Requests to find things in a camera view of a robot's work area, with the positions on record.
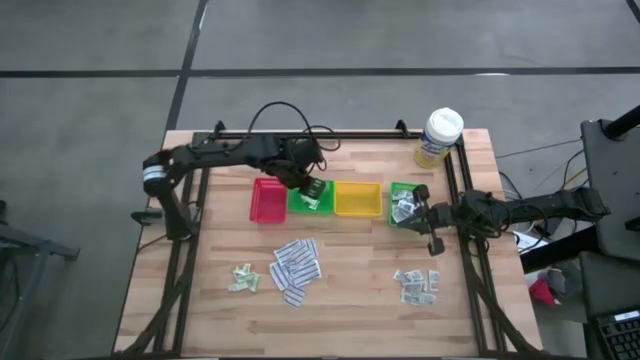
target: black equipment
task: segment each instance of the black equipment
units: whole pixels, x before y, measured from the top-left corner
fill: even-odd
[[[313,137],[287,139],[274,135],[253,135],[237,144],[218,143],[213,133],[197,142],[161,150],[142,163],[144,191],[160,202],[165,214],[167,238],[188,240],[194,235],[194,220],[188,207],[178,200],[174,188],[194,169],[249,165],[275,176],[289,189],[318,198],[326,183],[309,176],[313,164],[324,161],[318,141]]]
[[[410,217],[398,223],[398,227],[421,235],[430,233],[429,253],[433,256],[444,252],[442,239],[435,233],[438,228],[460,226],[466,228],[473,238],[497,238],[514,223],[546,221],[555,217],[593,222],[609,214],[598,191],[591,188],[561,190],[550,195],[512,201],[501,201],[491,193],[478,190],[467,190],[459,196],[458,204],[439,203],[429,207],[429,188],[418,185],[413,190],[417,207]]]
[[[610,359],[640,358],[640,309],[600,316],[596,320],[600,341]]]

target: keyboard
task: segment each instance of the keyboard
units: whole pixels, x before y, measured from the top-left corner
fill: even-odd
[[[640,359],[640,310],[601,316],[596,320],[609,358]]]

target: table leg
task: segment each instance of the table leg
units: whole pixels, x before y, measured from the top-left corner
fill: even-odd
[[[581,251],[599,252],[596,227],[591,226],[565,238],[520,255],[525,274],[570,260]]]

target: plastic bin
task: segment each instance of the plastic bin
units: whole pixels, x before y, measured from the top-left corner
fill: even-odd
[[[287,188],[273,178],[256,178],[249,220],[260,224],[283,223],[287,216]]]
[[[336,215],[376,217],[382,215],[382,184],[336,181]]]
[[[302,200],[297,189],[289,190],[287,211],[297,214],[331,214],[333,213],[333,188],[333,181],[328,180],[327,186],[318,198],[320,204],[318,204],[318,208],[315,210],[309,209],[309,205]]]
[[[393,193],[397,190],[408,190],[408,191],[413,191],[413,189],[416,188],[416,186],[418,186],[418,184],[411,184],[411,183],[400,183],[400,182],[392,182],[391,183],[391,192],[389,193],[389,225],[393,226],[393,227],[397,227],[398,223],[396,223],[395,220],[393,220],[393,216],[391,216],[392,212],[392,206],[393,206]]]

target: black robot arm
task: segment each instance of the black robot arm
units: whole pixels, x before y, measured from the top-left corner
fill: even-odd
[[[573,191],[561,190],[522,200],[502,201],[491,193],[468,190],[460,194],[459,205],[439,203],[427,204],[429,189],[419,185],[413,190],[413,214],[398,223],[401,228],[431,234],[429,252],[437,255],[444,251],[442,239],[435,230],[449,226],[464,227],[471,236],[498,237],[510,224],[566,217],[574,220],[594,222],[609,214],[600,194],[591,188]]]
[[[313,138],[253,135],[234,145],[205,138],[198,145],[161,150],[147,158],[142,164],[144,191],[156,197],[165,212],[167,238],[187,240],[195,228],[188,208],[178,201],[174,188],[189,171],[248,165],[275,176],[287,188],[298,188],[301,194],[317,198],[325,182],[309,176],[307,168],[322,161],[322,151]]]

